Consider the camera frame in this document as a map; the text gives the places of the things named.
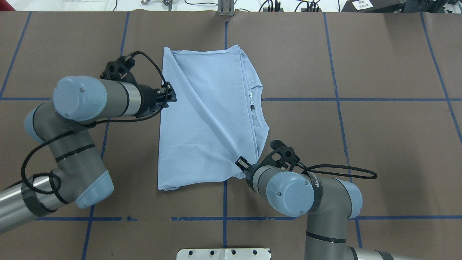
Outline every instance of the robotic arm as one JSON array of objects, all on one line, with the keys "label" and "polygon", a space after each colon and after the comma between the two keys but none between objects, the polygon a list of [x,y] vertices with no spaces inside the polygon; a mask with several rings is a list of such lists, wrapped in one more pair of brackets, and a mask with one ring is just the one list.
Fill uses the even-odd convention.
[{"label": "robotic arm", "polygon": [[[136,82],[130,69],[135,65],[133,57],[138,54],[148,58],[158,70],[164,82],[160,89]],[[25,119],[27,133],[41,145],[24,161],[22,180],[0,192],[0,234],[70,202],[86,208],[108,197],[114,186],[87,130],[105,122],[146,120],[168,107],[167,102],[175,101],[170,83],[142,52],[109,62],[101,79],[89,76],[61,79],[53,99],[33,109]],[[98,121],[131,116],[137,119]],[[46,145],[58,167],[50,173],[26,178],[27,161]]]},{"label": "robotic arm", "polygon": [[[278,212],[291,217],[308,214],[306,224],[305,260],[418,260],[347,247],[347,220],[359,215],[363,198],[358,187],[340,179],[320,178],[314,173],[329,173],[315,168],[338,167],[359,170],[372,176],[354,177],[374,179],[372,171],[355,167],[316,165],[306,167],[291,147],[279,140],[270,143],[273,152],[261,163],[250,165],[240,157],[236,165],[245,172],[249,187],[267,200]],[[274,160],[273,155],[280,155]],[[293,172],[295,166],[302,174]]]}]

